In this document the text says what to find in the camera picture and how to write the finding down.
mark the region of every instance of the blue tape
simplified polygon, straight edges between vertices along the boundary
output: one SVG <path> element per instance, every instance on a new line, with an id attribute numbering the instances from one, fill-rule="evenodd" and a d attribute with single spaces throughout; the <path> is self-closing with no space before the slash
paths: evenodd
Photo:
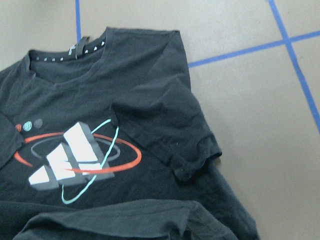
<path id="1" fill-rule="evenodd" d="M 270 49 L 270 48 L 274 48 L 280 45 L 285 44 L 285 42 L 283 40 L 279 40 L 279 41 L 274 41 L 274 42 L 270 42 L 270 43 L 266 43 L 263 45 L 259 45 L 259 46 L 254 46 L 254 47 L 249 47 L 246 49 L 242 49 L 239 51 L 234 51 L 234 52 L 230 52 L 230 53 L 226 53 L 226 54 L 222 54 L 219 56 L 214 56 L 214 57 L 210 57 L 210 58 L 206 58 L 203 60 L 199 60 L 199 61 L 194 61 L 188 64 L 189 68 L 194 68 L 200 65 L 204 65 L 204 64 L 209 64 L 209 63 L 213 63 L 213 62 L 217 62 L 217 61 L 221 61 L 224 59 L 230 59 L 236 56 L 240 56 L 240 55 L 244 55 L 244 54 L 249 54 L 249 53 L 253 53 L 253 52 L 257 52 L 257 51 L 261 51 L 261 50 L 265 50 L 265 49 Z"/>
<path id="2" fill-rule="evenodd" d="M 290 41 L 293 42 L 297 42 L 297 41 L 301 41 L 301 40 L 306 40 L 306 39 L 310 39 L 310 38 L 314 38 L 314 37 L 319 37 L 320 36 L 320 31 L 314 31 L 314 32 L 310 32 L 307 34 L 303 34 L 300 36 L 294 36 L 290 38 Z"/>
<path id="3" fill-rule="evenodd" d="M 287 31 L 286 31 L 285 25 L 284 25 L 284 23 L 283 23 L 283 21 L 281 19 L 280 13 L 279 13 L 279 11 L 277 9 L 277 6 L 276 6 L 274 0 L 268 0 L 268 2 L 270 4 L 271 10 L 273 12 L 274 18 L 275 18 L 276 23 L 277 23 L 277 25 L 279 27 L 279 30 L 281 32 L 281 35 L 283 37 L 286 49 L 287 49 L 287 51 L 289 53 L 289 56 L 290 56 L 291 62 L 293 64 L 294 70 L 296 72 L 296 75 L 299 78 L 303 93 L 304 93 L 305 98 L 306 98 L 306 100 L 308 102 L 308 105 L 309 105 L 309 108 L 311 110 L 311 113 L 312 113 L 313 119 L 315 121 L 315 124 L 316 124 L 316 126 L 318 128 L 318 132 L 320 133 L 319 111 L 317 109 L 317 106 L 316 106 L 316 103 L 314 101 L 314 98 L 313 98 L 313 96 L 311 94 L 311 91 L 310 91 L 310 88 L 309 88 L 308 83 L 306 81 L 306 78 L 305 78 L 303 72 L 300 69 L 296 53 L 294 51 L 294 48 L 292 47 L 292 40 L 289 39 L 289 36 L 288 36 Z M 310 37 L 310 36 L 317 35 L 317 34 L 318 34 L 318 32 L 311 33 L 311 34 L 305 34 L 305 36 L 294 37 L 293 39 L 300 39 L 300 38 L 303 39 L 304 37 Z"/>
<path id="4" fill-rule="evenodd" d="M 75 0 L 75 24 L 76 24 L 76 40 L 81 39 L 81 24 L 80 24 L 80 3 L 79 0 Z"/>

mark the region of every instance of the short sleeve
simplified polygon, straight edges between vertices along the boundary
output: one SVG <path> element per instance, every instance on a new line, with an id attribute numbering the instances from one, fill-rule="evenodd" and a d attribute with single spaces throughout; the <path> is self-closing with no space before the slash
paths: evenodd
<path id="1" fill-rule="evenodd" d="M 185 77 L 151 80 L 110 107 L 112 124 L 169 165 L 181 181 L 222 154 L 198 101 L 183 84 Z"/>
<path id="2" fill-rule="evenodd" d="M 0 169 L 23 145 L 24 138 L 9 119 L 0 112 Z"/>
<path id="3" fill-rule="evenodd" d="M 171 38 L 160 57 L 145 76 L 149 80 L 183 75 L 179 80 L 191 89 L 190 74 L 184 44 L 179 31 L 172 31 Z"/>

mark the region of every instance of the adidas logo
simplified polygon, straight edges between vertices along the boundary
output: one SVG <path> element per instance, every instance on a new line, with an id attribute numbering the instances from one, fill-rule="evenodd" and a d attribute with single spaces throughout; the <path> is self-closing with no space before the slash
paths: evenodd
<path id="1" fill-rule="evenodd" d="M 56 189 L 59 185 L 72 186 L 90 181 L 94 175 L 75 172 L 72 169 L 101 170 L 108 168 L 106 161 L 102 166 L 104 154 L 94 139 L 89 126 L 77 122 L 63 134 L 67 144 L 61 142 L 46 159 L 43 165 L 29 177 L 30 185 L 37 190 Z M 96 180 L 113 178 L 113 172 L 96 175 Z"/>

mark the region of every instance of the graphic print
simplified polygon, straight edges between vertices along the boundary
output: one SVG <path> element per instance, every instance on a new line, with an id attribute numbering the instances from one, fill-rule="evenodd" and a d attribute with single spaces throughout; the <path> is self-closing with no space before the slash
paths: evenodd
<path id="1" fill-rule="evenodd" d="M 43 159 L 36 151 L 35 147 L 40 146 L 52 139 L 64 139 L 66 143 L 60 142 L 45 159 L 47 164 L 38 168 L 28 179 L 29 184 L 39 190 L 52 190 L 62 186 L 61 199 L 65 204 L 76 201 L 94 182 L 115 177 L 115 172 L 125 171 L 137 166 L 141 159 L 141 151 L 132 143 L 118 138 L 117 127 L 114 138 L 96 134 L 99 128 L 111 120 L 100 124 L 95 130 L 91 131 L 89 126 L 83 122 L 77 122 L 66 132 L 53 132 L 42 135 L 28 137 L 24 140 L 25 144 L 35 142 L 31 147 L 31 153 L 38 159 Z M 98 142 L 109 145 L 107 153 L 103 154 Z M 121 154 L 120 147 L 125 146 L 136 154 L 136 158 L 124 164 L 110 166 L 109 162 L 115 161 Z M 25 160 L 17 151 L 15 159 L 33 168 L 33 164 Z M 85 184 L 86 187 L 73 199 L 64 199 L 64 186 Z"/>
<path id="2" fill-rule="evenodd" d="M 24 130 L 25 132 L 29 132 L 33 127 L 35 127 L 36 129 L 40 129 L 42 127 L 42 124 L 43 124 L 43 120 L 41 118 L 38 118 L 34 121 L 33 124 L 32 124 L 32 121 L 27 121 L 24 124 L 19 123 L 15 125 L 15 128 L 19 133 L 22 130 Z"/>
<path id="3" fill-rule="evenodd" d="M 74 172 L 73 168 L 102 170 L 104 154 L 87 124 L 78 122 L 66 131 L 63 137 L 68 144 L 60 143 L 46 156 L 50 167 L 44 165 L 29 177 L 31 186 L 37 190 L 58 188 L 59 184 L 64 186 L 82 184 L 92 179 L 93 176 L 89 173 Z M 108 162 L 104 163 L 104 167 L 110 167 Z M 96 180 L 114 176 L 113 172 L 99 174 Z"/>

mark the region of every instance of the tile floor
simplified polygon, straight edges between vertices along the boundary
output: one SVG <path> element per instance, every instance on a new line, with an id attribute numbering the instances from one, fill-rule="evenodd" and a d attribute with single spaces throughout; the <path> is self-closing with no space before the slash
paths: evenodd
<path id="1" fill-rule="evenodd" d="M 318 0 L 81 0 L 80 26 L 91 39 L 106 26 L 180 30 L 192 91 L 223 150 L 219 169 L 261 238 L 319 240 L 320 131 L 272 5 L 289 38 L 315 32 L 292 46 L 319 109 Z M 0 70 L 29 49 L 77 41 L 73 0 L 3 0 L 0 12 Z"/>

